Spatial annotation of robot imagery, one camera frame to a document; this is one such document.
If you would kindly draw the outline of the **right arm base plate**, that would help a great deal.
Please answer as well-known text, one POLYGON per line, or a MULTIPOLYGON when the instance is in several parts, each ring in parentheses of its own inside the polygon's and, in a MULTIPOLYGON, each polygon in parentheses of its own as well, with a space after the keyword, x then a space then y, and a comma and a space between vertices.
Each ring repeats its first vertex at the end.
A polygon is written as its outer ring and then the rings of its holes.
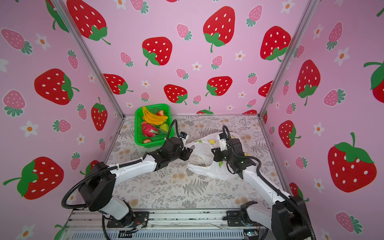
POLYGON ((255 227, 258 223, 250 219, 247 213, 249 206, 257 204, 256 201, 250 201, 240 206, 239 210, 226 211, 226 215, 222 217, 229 227, 255 227))

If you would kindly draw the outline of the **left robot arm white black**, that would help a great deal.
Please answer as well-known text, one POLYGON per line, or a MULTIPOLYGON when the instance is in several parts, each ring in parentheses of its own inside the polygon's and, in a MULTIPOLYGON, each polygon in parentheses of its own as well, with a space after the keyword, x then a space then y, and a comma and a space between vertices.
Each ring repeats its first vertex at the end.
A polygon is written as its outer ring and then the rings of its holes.
POLYGON ((182 132, 178 138, 166 139, 159 149, 122 165, 96 164, 85 183, 79 187, 89 211, 110 215, 123 226, 131 224, 135 220, 135 213, 128 203, 113 196, 114 188, 142 174, 161 170, 177 159, 187 161, 193 151, 185 146, 188 138, 182 132))

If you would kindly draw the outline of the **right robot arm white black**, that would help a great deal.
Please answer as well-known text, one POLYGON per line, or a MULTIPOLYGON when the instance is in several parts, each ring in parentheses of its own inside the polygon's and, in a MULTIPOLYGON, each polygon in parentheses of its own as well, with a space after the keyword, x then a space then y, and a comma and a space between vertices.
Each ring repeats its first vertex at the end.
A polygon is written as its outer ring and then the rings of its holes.
POLYGON ((261 161, 246 156, 239 139, 218 137, 220 146, 212 149, 214 161, 226 162, 231 174, 255 188, 269 208, 262 210, 256 202, 243 206, 246 221, 260 223, 272 231, 277 240, 315 240, 306 203, 299 196, 291 196, 268 180, 260 171, 261 161))

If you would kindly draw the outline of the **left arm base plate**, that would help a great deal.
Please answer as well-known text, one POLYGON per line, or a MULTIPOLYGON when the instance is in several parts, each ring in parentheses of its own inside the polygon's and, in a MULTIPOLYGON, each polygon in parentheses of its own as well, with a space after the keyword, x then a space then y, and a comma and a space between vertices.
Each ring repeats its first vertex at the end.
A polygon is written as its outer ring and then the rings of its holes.
POLYGON ((107 228, 133 229, 137 226, 145 228, 149 220, 149 215, 150 212, 133 211, 129 212, 121 220, 116 220, 114 217, 111 217, 111 220, 108 220, 107 228))

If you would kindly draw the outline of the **white lemon print plastic bag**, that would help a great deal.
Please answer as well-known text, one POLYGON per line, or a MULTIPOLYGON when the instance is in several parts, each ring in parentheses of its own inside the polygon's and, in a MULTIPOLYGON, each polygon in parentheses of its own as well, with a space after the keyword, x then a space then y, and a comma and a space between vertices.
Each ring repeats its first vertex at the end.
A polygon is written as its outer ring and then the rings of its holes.
MULTIPOLYGON (((194 146, 194 150, 191 154, 192 157, 199 157, 201 161, 188 164, 187 168, 193 173, 210 177, 212 179, 219 179, 223 181, 229 181, 236 177, 240 177, 241 179, 247 181, 252 177, 257 176, 256 172, 256 163, 249 158, 249 166, 243 170, 242 174, 232 174, 229 172, 232 169, 228 169, 228 165, 226 162, 214 162, 214 155, 212 153, 213 148, 219 147, 218 135, 221 133, 215 133, 208 135, 200 140, 196 140, 186 145, 187 148, 191 148, 194 146)), ((228 133, 226 134, 226 139, 231 141, 231 139, 236 139, 228 133)))

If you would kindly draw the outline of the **red fake dragon fruit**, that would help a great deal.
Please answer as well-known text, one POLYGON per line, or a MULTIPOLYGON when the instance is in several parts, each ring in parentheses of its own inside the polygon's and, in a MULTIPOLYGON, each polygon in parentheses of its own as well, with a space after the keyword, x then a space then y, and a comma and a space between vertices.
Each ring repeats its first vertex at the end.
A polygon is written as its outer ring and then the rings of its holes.
POLYGON ((157 129, 155 126, 148 123, 142 124, 142 132, 143 132, 143 135, 148 138, 153 138, 155 136, 158 136, 160 133, 159 129, 157 129))

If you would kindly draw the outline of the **green fake pear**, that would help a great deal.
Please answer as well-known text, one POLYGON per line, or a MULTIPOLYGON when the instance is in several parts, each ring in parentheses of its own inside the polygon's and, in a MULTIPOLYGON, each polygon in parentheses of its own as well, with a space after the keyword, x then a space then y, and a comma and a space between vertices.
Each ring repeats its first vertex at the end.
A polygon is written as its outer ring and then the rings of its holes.
POLYGON ((164 132, 168 132, 169 131, 169 125, 167 123, 163 123, 159 126, 159 128, 164 131, 164 132))

